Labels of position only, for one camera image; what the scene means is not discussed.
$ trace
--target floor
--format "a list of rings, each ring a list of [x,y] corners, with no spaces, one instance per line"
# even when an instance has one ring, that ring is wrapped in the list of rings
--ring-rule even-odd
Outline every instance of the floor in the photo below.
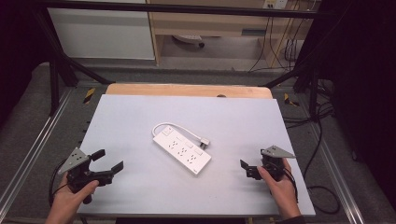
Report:
[[[206,37],[205,47],[180,43],[171,36],[165,39],[163,59],[160,65],[117,61],[109,63],[88,64],[93,71],[103,77],[115,79],[118,82],[156,82],[156,83],[190,83],[257,86],[279,77],[287,72],[289,63],[279,58],[284,68],[268,70],[265,60],[260,60],[260,44],[254,38],[224,38]],[[106,86],[92,82],[90,78],[78,73],[80,83],[76,88],[62,88],[68,92],[69,101],[63,107],[62,115],[56,120],[53,129],[45,130],[44,141],[37,142],[42,128],[49,119],[50,85],[49,71],[45,65],[38,67],[26,93],[17,104],[8,122],[0,129],[0,160],[3,167],[0,178],[0,192],[4,192],[0,200],[1,215],[4,223],[12,219],[19,223],[42,223],[48,213],[47,191],[48,180],[53,167],[61,158],[67,157],[70,148],[80,144],[84,130],[89,127],[89,121],[97,106],[99,97],[106,91]],[[295,79],[272,89],[274,97],[284,117],[305,118],[307,94],[294,93],[292,84]],[[95,94],[89,104],[82,103],[88,89],[95,87]],[[291,103],[285,104],[285,93]],[[326,102],[326,97],[320,97],[319,102]],[[321,185],[333,192],[339,192],[340,179],[332,176],[334,167],[329,163],[326,151],[330,151],[336,164],[335,172],[340,172],[341,180],[345,181],[352,202],[343,203],[335,215],[317,211],[315,217],[308,217],[308,223],[396,223],[395,211],[389,206],[385,196],[375,183],[370,171],[364,163],[352,160],[347,144],[336,117],[327,117],[322,122],[323,140],[319,154],[313,159],[307,178],[308,186]],[[314,148],[318,143],[318,125],[305,124],[298,128],[288,129],[290,141],[296,152],[300,168],[308,164]],[[31,148],[38,148],[33,153]],[[27,164],[29,169],[23,171],[21,164]],[[350,199],[340,195],[341,199]],[[312,189],[311,199],[319,208],[333,210],[336,201],[328,191]],[[361,220],[351,219],[349,204],[356,204],[355,212],[361,215]],[[269,217],[255,217],[254,223],[270,223]],[[89,218],[89,223],[103,223],[98,218]]]

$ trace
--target finger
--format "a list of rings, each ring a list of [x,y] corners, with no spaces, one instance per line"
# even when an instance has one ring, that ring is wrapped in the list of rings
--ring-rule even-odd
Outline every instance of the finger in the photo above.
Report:
[[[98,187],[99,181],[93,180],[87,184],[83,189],[76,193],[78,199],[83,201],[88,195],[93,194],[95,189]]]
[[[265,170],[261,166],[257,166],[257,170],[259,171],[262,179],[265,180],[265,183],[267,183],[268,187],[272,187],[276,183],[276,181],[271,177],[267,170]]]

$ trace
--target white cabinet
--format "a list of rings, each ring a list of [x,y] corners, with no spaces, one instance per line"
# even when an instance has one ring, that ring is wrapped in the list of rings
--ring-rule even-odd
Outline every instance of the white cabinet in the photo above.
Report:
[[[145,0],[106,2],[145,3]],[[49,14],[69,57],[155,59],[147,12],[49,8]]]

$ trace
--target aluminum rail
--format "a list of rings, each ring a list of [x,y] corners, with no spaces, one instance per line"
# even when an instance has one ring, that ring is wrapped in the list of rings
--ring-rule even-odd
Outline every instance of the aluminum rail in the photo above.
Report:
[[[64,112],[72,91],[73,88],[69,88],[67,91],[65,91],[63,97],[61,98],[61,103],[58,110],[56,110],[55,114],[47,120],[37,139],[24,158],[17,173],[14,175],[6,190],[3,192],[3,195],[0,198],[0,223],[2,223],[3,219],[6,217],[6,214],[17,197],[24,181],[35,165],[35,161],[40,155],[41,150],[47,143],[52,130]]]
[[[309,117],[310,115],[308,112],[308,102],[305,100],[303,96],[301,95],[297,95],[297,96],[303,111]],[[315,137],[318,139],[320,135],[318,124],[311,122],[311,127]],[[349,222],[353,224],[363,224],[364,219],[363,216],[361,215],[361,211],[357,206],[355,199],[353,198],[353,195],[349,187],[347,186],[347,182],[345,181],[344,176],[342,175],[340,169],[338,168],[338,165],[334,160],[332,153],[329,149],[329,146],[327,145],[324,137],[322,137],[320,149],[321,149],[320,153],[322,159],[327,167],[327,170],[329,171],[329,175],[332,179],[332,183],[334,184],[334,188],[337,191],[338,197],[341,201],[341,204],[344,207]]]

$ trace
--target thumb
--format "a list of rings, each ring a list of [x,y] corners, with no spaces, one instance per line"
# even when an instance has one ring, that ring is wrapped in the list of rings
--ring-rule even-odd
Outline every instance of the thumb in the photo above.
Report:
[[[99,185],[99,181],[93,180],[87,184],[83,189],[76,193],[79,200],[83,201],[88,195],[93,194]]]

